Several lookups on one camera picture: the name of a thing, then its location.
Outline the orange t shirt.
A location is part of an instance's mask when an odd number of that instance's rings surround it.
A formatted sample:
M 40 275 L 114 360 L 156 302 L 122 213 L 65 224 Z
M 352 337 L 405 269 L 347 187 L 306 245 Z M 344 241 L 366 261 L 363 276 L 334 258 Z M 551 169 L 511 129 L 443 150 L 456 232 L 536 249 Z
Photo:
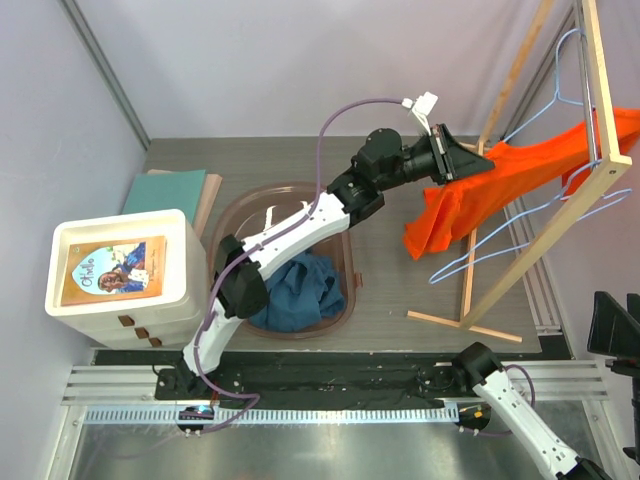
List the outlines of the orange t shirt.
M 486 157 L 495 164 L 493 170 L 423 190 L 425 210 L 405 225 L 403 236 L 413 259 L 447 250 L 505 205 L 556 178 L 571 195 L 590 175 L 587 170 L 575 173 L 589 160 L 583 122 L 535 145 L 500 142 Z

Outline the light blue hanger orange shirt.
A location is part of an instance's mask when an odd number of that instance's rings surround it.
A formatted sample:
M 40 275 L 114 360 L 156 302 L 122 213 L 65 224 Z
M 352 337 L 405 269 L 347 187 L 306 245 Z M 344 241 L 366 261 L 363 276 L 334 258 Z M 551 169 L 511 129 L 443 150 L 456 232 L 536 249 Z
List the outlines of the light blue hanger orange shirt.
M 505 135 L 501 137 L 501 140 L 505 143 L 508 143 L 515 136 L 517 136 L 522 130 L 527 128 L 530 124 L 534 123 L 537 119 L 539 119 L 542 115 L 544 115 L 548 110 L 550 110 L 556 103 L 562 103 L 570 106 L 580 106 L 584 105 L 582 100 L 574 100 L 565 97 L 562 94 L 561 89 L 561 68 L 560 68 L 560 54 L 564 48 L 564 44 L 566 41 L 573 36 L 577 36 L 579 39 L 584 37 L 584 30 L 580 28 L 573 28 L 564 34 L 561 35 L 560 39 L 556 42 L 554 48 L 553 55 L 553 92 L 551 99 L 544 105 L 541 109 L 539 109 L 535 114 L 531 115 L 525 121 L 520 122 L 515 128 L 507 132 Z

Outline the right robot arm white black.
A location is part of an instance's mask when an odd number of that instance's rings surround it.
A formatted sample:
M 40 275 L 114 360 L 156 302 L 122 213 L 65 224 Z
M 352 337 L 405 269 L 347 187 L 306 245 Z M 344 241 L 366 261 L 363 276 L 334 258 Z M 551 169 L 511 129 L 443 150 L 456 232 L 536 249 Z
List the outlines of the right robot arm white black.
M 639 461 L 639 295 L 629 293 L 620 305 L 605 291 L 594 293 L 594 307 L 587 350 L 610 359 L 611 372 L 631 379 L 634 445 L 624 454 Z M 501 418 L 525 447 L 546 479 L 607 479 L 593 461 L 566 445 L 518 394 L 506 367 L 494 352 L 475 342 L 452 360 L 451 380 L 457 391 L 476 394 Z

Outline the blue t shirt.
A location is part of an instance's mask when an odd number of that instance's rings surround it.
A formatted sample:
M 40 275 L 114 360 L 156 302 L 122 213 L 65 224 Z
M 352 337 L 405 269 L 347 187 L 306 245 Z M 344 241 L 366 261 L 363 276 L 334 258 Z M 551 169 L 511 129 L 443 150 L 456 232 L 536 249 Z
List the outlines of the blue t shirt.
M 331 258 L 311 251 L 277 269 L 266 287 L 269 303 L 249 318 L 249 324 L 269 332 L 299 332 L 335 317 L 346 306 Z

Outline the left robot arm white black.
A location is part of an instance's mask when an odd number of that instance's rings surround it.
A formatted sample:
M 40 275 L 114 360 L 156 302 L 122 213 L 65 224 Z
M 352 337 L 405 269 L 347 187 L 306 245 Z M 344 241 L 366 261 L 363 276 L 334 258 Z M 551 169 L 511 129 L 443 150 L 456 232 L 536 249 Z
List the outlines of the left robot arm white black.
M 263 233 L 220 241 L 204 319 L 175 366 L 177 389 L 193 399 L 205 397 L 213 385 L 211 372 L 238 326 L 267 306 L 273 274 L 296 255 L 368 219 L 384 206 L 385 191 L 424 178 L 446 185 L 494 167 L 443 124 L 410 146 L 392 129 L 370 133 L 350 167 L 318 191 L 309 206 Z

